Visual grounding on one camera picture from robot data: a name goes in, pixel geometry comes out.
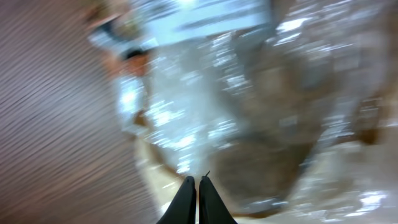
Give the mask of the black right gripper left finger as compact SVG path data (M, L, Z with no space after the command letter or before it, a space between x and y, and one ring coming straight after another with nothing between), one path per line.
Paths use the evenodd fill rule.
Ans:
M195 179L188 176L157 224L195 224L196 204Z

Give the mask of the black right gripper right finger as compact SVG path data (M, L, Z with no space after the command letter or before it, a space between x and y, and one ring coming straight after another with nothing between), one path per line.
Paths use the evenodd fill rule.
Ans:
M207 174L199 185L199 224L238 224Z

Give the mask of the brown snack pouch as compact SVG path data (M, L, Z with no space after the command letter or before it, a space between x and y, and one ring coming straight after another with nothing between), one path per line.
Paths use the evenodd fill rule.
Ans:
M208 175L237 223L397 222L397 2L89 1L159 213Z

